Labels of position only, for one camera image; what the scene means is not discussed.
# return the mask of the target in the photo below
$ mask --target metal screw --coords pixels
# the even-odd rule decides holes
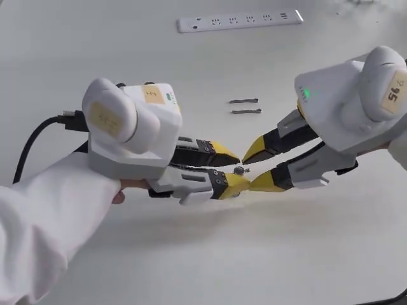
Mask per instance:
[[[243,176],[244,173],[248,173],[248,172],[250,172],[250,168],[244,168],[242,166],[237,166],[233,170],[233,173],[235,173],[236,175],[239,175],[239,176]]]
[[[262,112],[261,108],[255,109],[255,110],[252,110],[252,109],[244,109],[244,110],[232,110],[232,111],[231,111],[231,113],[233,113],[233,114],[261,113],[261,112]]]
[[[229,104],[258,103],[258,102],[259,102],[258,98],[248,98],[245,100],[231,100],[229,101]]]

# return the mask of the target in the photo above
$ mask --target white power strip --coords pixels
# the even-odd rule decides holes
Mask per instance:
[[[203,32],[268,27],[272,25],[302,24],[304,19],[297,10],[261,13],[239,13],[209,17],[181,18],[177,21],[178,32]]]

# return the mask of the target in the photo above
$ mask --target black cable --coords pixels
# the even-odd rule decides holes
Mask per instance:
[[[21,175],[23,174],[23,169],[25,162],[27,161],[28,153],[30,152],[31,146],[35,142],[35,140],[38,138],[39,134],[48,126],[54,124],[54,123],[61,123],[61,117],[60,116],[54,116],[52,118],[46,119],[43,121],[31,134],[31,136],[28,138],[27,143],[25,143],[23,151],[21,152],[20,159],[18,160],[17,164],[17,169],[15,170],[15,175],[13,179],[13,184],[17,183],[21,179]]]
[[[86,125],[85,116],[82,111],[66,112],[62,116],[54,116],[52,118],[43,121],[28,138],[27,143],[25,143],[23,151],[21,152],[20,159],[18,160],[17,168],[15,170],[15,175],[13,179],[13,184],[20,182],[21,176],[23,174],[23,169],[25,162],[27,161],[28,153],[38,138],[39,134],[48,126],[58,123],[64,124],[66,130],[73,130],[76,132],[89,132]]]
[[[401,292],[397,297],[393,297],[391,299],[373,301],[373,302],[368,302],[368,303],[361,303],[361,304],[357,304],[357,305],[393,305],[396,302],[403,300],[405,297],[407,297],[407,289],[405,291]]]

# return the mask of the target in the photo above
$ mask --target white table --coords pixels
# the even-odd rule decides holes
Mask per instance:
[[[185,130],[243,155],[294,109],[297,74],[380,44],[407,57],[407,3],[382,3],[6,0],[0,7],[0,138],[6,147],[0,183],[11,182],[35,126],[79,109],[97,76],[172,84]],[[174,25],[197,14],[279,8],[299,9],[305,23],[183,35]],[[263,114],[228,113],[228,100],[253,97]],[[49,128],[25,173],[84,139]],[[251,177],[281,160],[253,166]],[[330,175],[329,187],[247,193],[201,207],[129,191],[127,204],[112,208],[42,304],[352,305],[392,297],[407,286],[407,174],[386,152],[359,162],[352,173]]]

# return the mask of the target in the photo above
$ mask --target person's arm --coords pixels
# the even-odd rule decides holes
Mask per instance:
[[[405,170],[407,170],[407,131],[390,142],[389,153]]]
[[[0,187],[0,305],[34,304],[94,234],[121,189],[75,152]]]

